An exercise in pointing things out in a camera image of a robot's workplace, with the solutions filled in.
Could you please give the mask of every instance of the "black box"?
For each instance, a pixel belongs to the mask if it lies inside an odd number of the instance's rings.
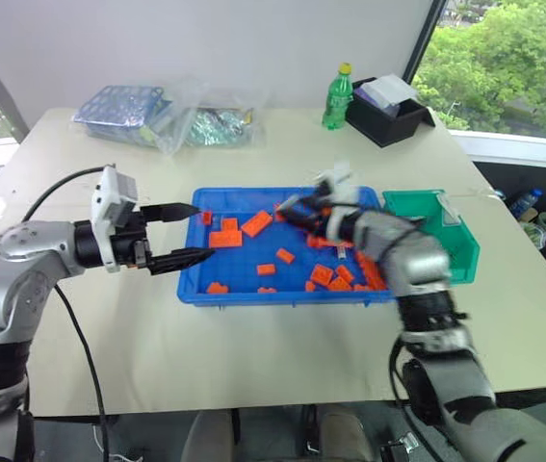
[[[413,99],[404,101],[399,106],[399,114],[391,117],[380,108],[356,94],[356,90],[365,82],[376,78],[354,82],[353,100],[346,112],[346,121],[364,136],[375,141],[380,147],[411,137],[420,122],[435,126],[429,110]]]

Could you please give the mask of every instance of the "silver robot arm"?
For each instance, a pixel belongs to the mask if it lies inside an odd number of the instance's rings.
[[[379,263],[403,322],[394,358],[402,347],[413,355],[402,379],[414,414],[438,427],[470,462],[546,461],[546,425],[497,407],[460,322],[465,316],[455,310],[447,252],[415,222],[352,207],[357,192],[348,186],[350,176],[338,167],[325,172],[314,195],[292,197],[278,212],[318,236],[354,243]]]
[[[91,221],[26,221],[0,235],[0,457],[32,457],[32,420],[19,410],[27,387],[26,362],[46,300],[55,284],[86,268],[147,268],[151,274],[182,270],[210,255],[184,248],[152,256],[146,237],[151,221],[175,221],[198,213],[188,204],[141,207],[135,182],[106,167],[91,199]]]

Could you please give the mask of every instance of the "wire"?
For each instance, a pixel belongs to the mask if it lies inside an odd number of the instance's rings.
[[[69,313],[69,317],[71,318],[71,322],[73,323],[73,327],[76,329],[76,333],[78,334],[78,338],[80,339],[80,342],[82,343],[82,348],[84,349],[84,354],[87,356],[87,363],[89,363],[89,369],[91,370],[91,376],[92,376],[92,384],[95,388],[95,395],[97,397],[97,407],[99,407],[99,426],[101,426],[101,441],[103,442],[103,460],[104,462],[109,462],[110,458],[110,450],[108,449],[108,422],[106,420],[106,410],[103,406],[103,397],[101,396],[101,386],[99,385],[99,377],[97,376],[97,370],[95,369],[95,364],[92,361],[92,355],[91,355],[91,349],[89,348],[89,343],[87,342],[87,339],[84,336],[84,333],[82,332],[82,329],[80,328],[80,324],[78,323],[78,320],[76,320],[76,315],[73,312],[73,308],[71,308],[71,303],[69,303],[69,300],[67,300],[67,297],[63,293],[63,290],[59,287],[59,285],[54,286],[54,290],[57,291],[57,294],[65,304],[65,308],[67,309],[67,312]]]
[[[37,209],[43,203],[43,201],[47,199],[50,196],[50,194],[52,194],[54,191],[56,191],[65,183],[68,183],[71,180],[75,178],[79,178],[84,175],[101,172],[103,171],[104,168],[105,167],[86,168],[84,170],[71,173],[70,175],[66,176],[62,180],[59,180],[50,188],[48,188],[45,192],[43,192],[43,194],[38,198],[38,200],[35,201],[35,203],[29,208],[27,213],[24,215],[22,222],[28,221],[29,219],[31,219],[31,217],[37,211]],[[97,407],[99,409],[99,426],[101,427],[101,441],[103,443],[103,448],[100,447],[99,444],[97,445],[99,446],[99,449],[101,450],[103,454],[103,462],[109,462],[110,461],[110,450],[109,450],[110,443],[108,440],[108,422],[106,420],[106,411],[103,405],[103,397],[101,395],[101,386],[99,385],[99,377],[97,376],[97,370],[95,369],[95,365],[92,361],[91,349],[89,348],[87,339],[85,338],[84,333],[82,332],[82,329],[80,328],[80,324],[78,323],[78,320],[76,319],[76,315],[73,312],[73,309],[71,308],[71,303],[69,303],[69,300],[67,299],[63,290],[61,290],[61,288],[59,287],[59,284],[56,284],[54,286],[54,290],[59,295],[59,298],[63,301],[63,304],[65,305],[65,308],[67,312],[69,313],[69,317],[71,318],[73,327],[76,329],[76,333],[78,334],[80,343],[82,343],[82,348],[84,349],[85,355],[87,357],[87,363],[89,363],[89,369],[91,370],[92,384],[95,389],[95,395],[97,398]],[[25,411],[29,410],[30,402],[31,402],[31,391],[30,391],[29,385],[27,385],[27,389],[24,396],[24,405],[23,405]]]
[[[402,348],[403,348],[403,341],[401,340],[401,337],[397,337],[397,341],[392,346],[392,349],[390,350],[390,356],[388,357],[388,376],[390,378],[390,386],[392,387],[392,393],[395,396],[395,402],[397,403],[397,407],[399,407],[399,409],[403,413],[403,418],[405,419],[405,423],[407,424],[407,426],[409,426],[409,428],[414,433],[414,435],[416,435],[416,438],[420,440],[420,442],[425,447],[429,455],[436,462],[444,462],[444,459],[442,459],[439,456],[439,454],[433,448],[433,446],[430,445],[424,433],[418,428],[416,423],[411,419],[411,417],[409,416],[409,413],[405,409],[405,406],[401,402],[401,398],[399,397],[399,392],[397,391],[397,384],[395,383],[395,376],[403,384],[403,381],[401,380],[401,376],[399,375],[399,372],[397,371],[397,358],[399,357],[399,353],[401,352]]]
[[[94,167],[94,168],[87,168],[84,170],[76,171],[74,173],[71,173],[70,175],[66,176],[62,180],[57,181],[54,185],[52,185],[50,188],[45,190],[45,192],[39,197],[38,200],[35,201],[35,203],[29,208],[28,212],[22,219],[22,222],[28,221],[31,219],[35,211],[39,208],[41,203],[48,198],[50,194],[52,194],[54,191],[56,191],[58,188],[60,188],[65,183],[69,183],[71,180],[74,180],[76,178],[79,178],[84,175],[89,175],[91,173],[98,173],[100,171],[103,171],[104,167]]]
[[[101,447],[101,445],[99,444],[99,440],[97,439],[97,428],[95,427],[95,425],[92,426],[92,438],[95,440],[95,444],[97,445],[99,450],[103,451],[103,448]],[[110,457],[113,459],[122,460],[123,462],[143,462],[144,461],[143,456],[140,456],[136,460],[128,459],[127,457],[121,454],[110,454]]]

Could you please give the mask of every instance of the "yellow bottle cap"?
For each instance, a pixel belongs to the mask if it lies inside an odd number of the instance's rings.
[[[342,74],[351,74],[351,64],[350,63],[341,63],[339,66],[339,72]]]

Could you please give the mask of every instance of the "blue plastic tray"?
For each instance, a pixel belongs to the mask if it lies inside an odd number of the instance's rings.
[[[213,222],[206,226],[200,215],[190,218],[186,247],[208,246],[208,234],[221,230],[222,218],[237,218],[243,225],[260,210],[274,213],[274,204],[292,194],[308,195],[313,188],[205,188],[194,192],[193,204],[213,213]],[[360,203],[379,207],[375,191],[360,188]],[[275,257],[280,247],[292,252],[296,260],[287,265]],[[274,263],[276,274],[258,276],[256,267]],[[185,269],[180,275],[177,295],[185,303],[196,306],[228,305],[296,305],[299,303],[364,303],[391,300],[389,291],[330,292],[318,287],[306,292],[304,283],[313,267],[320,263],[331,269],[345,265],[356,277],[354,283],[366,284],[354,250],[347,249],[347,258],[340,260],[335,247],[311,248],[304,231],[281,221],[274,221],[255,238],[243,234],[243,246],[219,248],[205,262]],[[206,294],[211,282],[229,286],[229,294]],[[259,287],[274,287],[274,294],[258,294]]]

